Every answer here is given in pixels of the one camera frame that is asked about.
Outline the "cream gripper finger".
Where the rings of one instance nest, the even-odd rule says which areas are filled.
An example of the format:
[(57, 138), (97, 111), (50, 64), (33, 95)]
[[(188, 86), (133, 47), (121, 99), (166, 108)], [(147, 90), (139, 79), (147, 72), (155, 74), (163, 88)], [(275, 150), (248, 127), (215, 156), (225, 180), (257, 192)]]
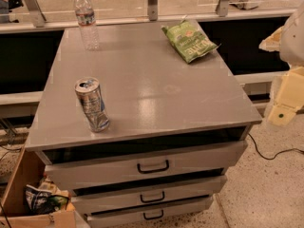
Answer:
[(279, 51), (282, 28), (278, 28), (270, 36), (264, 39), (258, 46), (259, 49), (274, 52)]
[(268, 121), (277, 126), (287, 125), (304, 106), (304, 67), (291, 68), (281, 76)]

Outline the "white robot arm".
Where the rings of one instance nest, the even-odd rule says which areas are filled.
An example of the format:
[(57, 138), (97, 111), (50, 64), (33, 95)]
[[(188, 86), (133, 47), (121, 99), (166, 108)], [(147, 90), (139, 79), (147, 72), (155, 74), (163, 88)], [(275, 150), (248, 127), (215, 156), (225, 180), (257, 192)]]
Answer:
[(278, 86), (267, 117), (273, 125), (287, 125), (304, 106), (304, 3), (258, 47), (269, 52), (278, 51), (280, 59), (290, 67), (279, 78), (279, 85), (273, 83)]

